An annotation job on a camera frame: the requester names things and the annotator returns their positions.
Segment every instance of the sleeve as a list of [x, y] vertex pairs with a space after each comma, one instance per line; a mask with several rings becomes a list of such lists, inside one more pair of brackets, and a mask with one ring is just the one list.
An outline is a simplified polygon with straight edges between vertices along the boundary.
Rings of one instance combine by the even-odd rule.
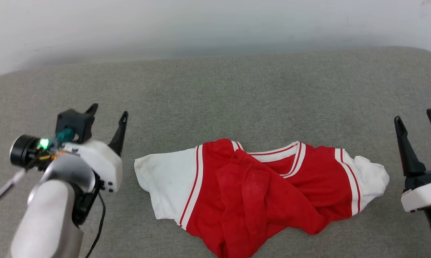
[[197, 150], [151, 154], [134, 161], [137, 181], [150, 193], [157, 219], [180, 223], [198, 179]]
[[344, 149], [335, 149], [335, 159], [348, 175], [353, 195], [353, 215], [361, 212], [374, 198], [383, 195], [389, 183], [389, 175], [384, 166], [371, 163], [361, 156], [352, 159]]

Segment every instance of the t-shirt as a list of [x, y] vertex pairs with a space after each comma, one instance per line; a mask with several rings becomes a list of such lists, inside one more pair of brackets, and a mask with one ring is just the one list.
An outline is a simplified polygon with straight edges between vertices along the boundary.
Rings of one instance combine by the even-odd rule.
[[343, 149], [294, 142], [246, 153], [219, 139], [135, 160], [157, 219], [174, 219], [218, 257], [250, 257], [286, 227], [317, 234], [383, 194], [382, 165]]

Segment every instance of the red stripe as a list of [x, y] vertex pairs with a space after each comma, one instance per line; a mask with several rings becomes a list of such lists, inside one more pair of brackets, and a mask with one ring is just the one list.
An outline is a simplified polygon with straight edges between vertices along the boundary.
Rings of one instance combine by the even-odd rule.
[[351, 171], [351, 174], [353, 174], [354, 181], [356, 182], [357, 194], [358, 194], [358, 201], [357, 201], [357, 209], [358, 209], [358, 211], [357, 211], [357, 213], [359, 213], [360, 212], [360, 189], [358, 188], [358, 182], [357, 182], [357, 179], [356, 179], [356, 175], [354, 174], [354, 171], [352, 170], [351, 166], [348, 165], [348, 164], [346, 164], [346, 163], [344, 163], [344, 161], [343, 161], [343, 149], [341, 149], [341, 162], [343, 164], [345, 164], [345, 165], [348, 166], [349, 170]]
[[290, 175], [295, 170], [295, 168], [297, 168], [297, 165], [299, 163], [300, 153], [301, 153], [301, 144], [300, 144], [300, 147], [299, 147], [299, 152], [297, 153], [297, 157], [295, 158], [295, 160], [297, 161], [297, 163], [295, 163], [294, 167], [289, 171], [289, 173], [287, 173], [285, 175], [280, 174], [281, 176]]
[[196, 147], [196, 176], [195, 176], [195, 182], [193, 183], [192, 191], [190, 192], [190, 196], [188, 197], [187, 204], [185, 205], [184, 212], [182, 213], [182, 217], [181, 217], [181, 220], [180, 220], [180, 222], [179, 222], [179, 225], [180, 225], [181, 227], [182, 227], [182, 220], [184, 219], [185, 211], [187, 210], [187, 207], [188, 207], [188, 204], [189, 204], [190, 199], [191, 199], [191, 197], [192, 197], [193, 191], [195, 190], [196, 180], [197, 180], [197, 178], [198, 178], [198, 150], [199, 150], [199, 146], [198, 146], [198, 147]]
[[294, 144], [292, 146], [290, 146], [289, 148], [285, 149], [285, 150], [278, 150], [277, 152], [271, 152], [271, 153], [260, 153], [260, 154], [251, 154], [251, 156], [262, 156], [262, 155], [271, 155], [271, 154], [276, 154], [276, 153], [281, 153], [281, 152], [285, 152], [291, 148], [294, 148], [295, 146], [297, 146], [297, 144]]

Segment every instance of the red fabric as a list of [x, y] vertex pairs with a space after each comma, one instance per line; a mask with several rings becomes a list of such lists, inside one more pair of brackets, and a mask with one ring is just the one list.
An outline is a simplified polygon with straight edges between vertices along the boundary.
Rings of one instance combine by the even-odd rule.
[[299, 171], [283, 178], [295, 155], [261, 163], [228, 139], [202, 147], [204, 176], [187, 232], [218, 257], [251, 257], [286, 227], [317, 234], [352, 215], [351, 187], [334, 148], [307, 145]]

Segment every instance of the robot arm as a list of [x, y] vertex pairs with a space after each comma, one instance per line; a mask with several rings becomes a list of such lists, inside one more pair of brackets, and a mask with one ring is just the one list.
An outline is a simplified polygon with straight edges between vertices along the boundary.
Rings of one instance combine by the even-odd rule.
[[[431, 109], [427, 110], [431, 124]], [[397, 143], [405, 175], [405, 190], [401, 201], [406, 212], [424, 211], [431, 228], [431, 170], [426, 171], [411, 147], [408, 131], [399, 116], [394, 119]]]
[[55, 139], [22, 135], [13, 144], [10, 160], [23, 170], [0, 191], [4, 196], [32, 168], [44, 170], [28, 198], [28, 209], [12, 242], [8, 257], [78, 257], [83, 224], [96, 196], [117, 192], [122, 183], [122, 153], [128, 113], [119, 120], [112, 142], [91, 139], [98, 104], [85, 113], [69, 109], [58, 115]]

